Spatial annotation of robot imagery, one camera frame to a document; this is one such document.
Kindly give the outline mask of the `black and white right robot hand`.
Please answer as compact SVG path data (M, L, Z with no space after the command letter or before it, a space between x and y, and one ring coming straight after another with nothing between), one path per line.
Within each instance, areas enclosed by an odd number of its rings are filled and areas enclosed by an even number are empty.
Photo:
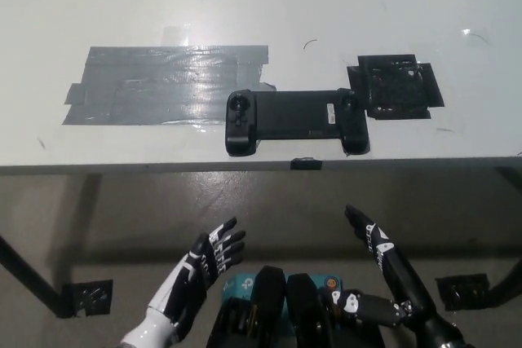
M403 324L412 331L440 320L429 292L398 245L375 221L354 206L347 205L345 215L356 237L371 253L393 299L356 289L325 290L323 297L349 320L387 327Z

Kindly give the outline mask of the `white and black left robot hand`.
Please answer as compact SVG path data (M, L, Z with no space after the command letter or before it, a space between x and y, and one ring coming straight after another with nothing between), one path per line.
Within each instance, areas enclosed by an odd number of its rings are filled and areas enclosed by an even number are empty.
M202 232L150 300L142 322L120 347L171 347L190 332L208 290L231 267L242 262L244 231L235 217L212 232Z

